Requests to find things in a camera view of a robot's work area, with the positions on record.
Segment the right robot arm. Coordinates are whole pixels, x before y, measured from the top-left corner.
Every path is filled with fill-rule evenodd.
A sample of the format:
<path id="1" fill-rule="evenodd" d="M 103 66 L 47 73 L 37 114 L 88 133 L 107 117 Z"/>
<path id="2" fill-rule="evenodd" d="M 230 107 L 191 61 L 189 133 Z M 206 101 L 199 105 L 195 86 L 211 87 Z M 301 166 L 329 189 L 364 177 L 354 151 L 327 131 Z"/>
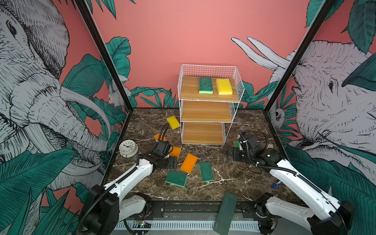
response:
<path id="1" fill-rule="evenodd" d="M 339 201 L 324 192 L 277 150 L 261 147 L 254 135 L 241 132 L 238 141 L 239 146 L 231 147 L 228 151 L 231 160 L 252 164 L 271 174 L 306 204 L 305 207 L 299 206 L 265 193 L 254 202 L 251 209 L 257 217 L 283 217 L 314 235 L 344 235 L 351 229 L 354 206 L 350 202 Z"/>

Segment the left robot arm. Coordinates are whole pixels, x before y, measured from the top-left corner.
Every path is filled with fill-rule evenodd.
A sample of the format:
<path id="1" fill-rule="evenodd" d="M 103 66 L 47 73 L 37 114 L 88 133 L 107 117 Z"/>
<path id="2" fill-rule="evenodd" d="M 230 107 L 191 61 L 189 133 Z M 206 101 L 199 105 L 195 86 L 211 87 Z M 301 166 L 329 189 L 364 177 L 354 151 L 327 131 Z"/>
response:
<path id="1" fill-rule="evenodd" d="M 120 221 L 145 210 L 147 196 L 139 193 L 126 200 L 124 198 L 155 170 L 170 166 L 169 155 L 173 146 L 164 141 L 168 128 L 167 123 L 160 131 L 154 148 L 140 153 L 128 171 L 104 186 L 95 185 L 90 189 L 74 235 L 109 235 Z"/>

